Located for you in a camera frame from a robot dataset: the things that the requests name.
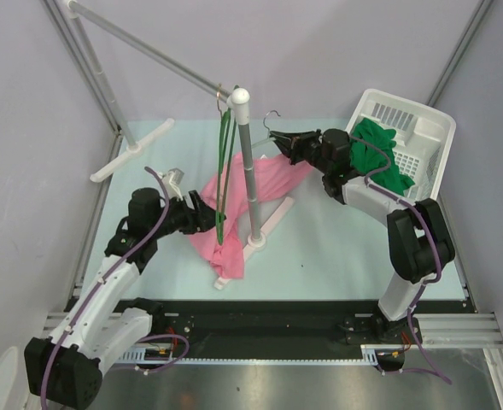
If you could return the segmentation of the light green wire hanger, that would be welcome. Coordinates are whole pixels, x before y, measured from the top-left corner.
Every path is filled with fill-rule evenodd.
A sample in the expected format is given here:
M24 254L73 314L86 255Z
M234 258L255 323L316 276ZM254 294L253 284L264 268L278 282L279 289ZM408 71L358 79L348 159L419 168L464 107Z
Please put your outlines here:
M260 141L256 142L256 143L252 143L251 145L251 148L252 149L255 149L255 148L258 148L260 147L261 145L263 144L267 144L269 142L271 142L274 137L271 136L271 133L272 133L272 128L267 124L267 121L268 119L272 116L272 115L275 115L276 117L280 117L280 113L276 110L276 109L272 109L270 111L268 111L265 116L263 117L263 120L262 120L262 125L263 127L266 129L266 137L261 139Z

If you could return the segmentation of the green hanger with gold hook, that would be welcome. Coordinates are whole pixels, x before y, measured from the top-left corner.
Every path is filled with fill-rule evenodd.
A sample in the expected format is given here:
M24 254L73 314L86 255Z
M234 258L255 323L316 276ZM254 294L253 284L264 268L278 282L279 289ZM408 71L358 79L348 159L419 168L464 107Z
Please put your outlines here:
M229 106L229 103L227 103L226 106L227 109L225 111L218 108L220 123L215 196L215 230L218 245L222 245L225 238L225 211L237 126L236 119L233 117L232 108Z

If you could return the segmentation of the green t shirt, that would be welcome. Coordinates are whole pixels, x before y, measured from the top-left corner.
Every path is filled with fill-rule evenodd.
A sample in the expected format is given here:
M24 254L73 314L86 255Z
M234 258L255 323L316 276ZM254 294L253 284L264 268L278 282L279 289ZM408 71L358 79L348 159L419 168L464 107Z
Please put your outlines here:
M352 136L350 162L359 173L368 174L384 168L389 158L389 168L373 174L372 180L400 196L414 186L414 181L402 173L395 162L395 129L383 128L373 120L363 118L355 125Z

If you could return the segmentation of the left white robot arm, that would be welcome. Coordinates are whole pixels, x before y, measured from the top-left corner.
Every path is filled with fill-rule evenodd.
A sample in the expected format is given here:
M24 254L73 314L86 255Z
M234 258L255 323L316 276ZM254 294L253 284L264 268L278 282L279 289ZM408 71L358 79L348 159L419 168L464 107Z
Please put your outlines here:
M162 304L148 299L132 300L114 323L107 320L155 255L159 239L209 231L216 216L194 190L188 196L166 187L132 192L94 283L47 337L34 337L25 347L28 387L43 406L53 401L88 408L104 376L132 345L170 336Z

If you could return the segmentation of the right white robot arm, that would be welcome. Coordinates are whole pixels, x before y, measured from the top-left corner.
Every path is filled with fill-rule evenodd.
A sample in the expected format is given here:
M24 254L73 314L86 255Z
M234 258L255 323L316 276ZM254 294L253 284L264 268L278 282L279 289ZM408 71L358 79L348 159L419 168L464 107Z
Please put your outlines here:
M343 130L270 131L268 137L290 164L304 161L319 170L329 197L386 227L394 274L378 301L381 315L371 322L371 331L378 341L393 342L402 333L401 320L412 314L425 288L441 280L443 268L455 257L440 205L431 198L413 202L376 184L373 176L392 165L389 156ZM356 144L383 155L381 165L368 173L353 167L350 156Z

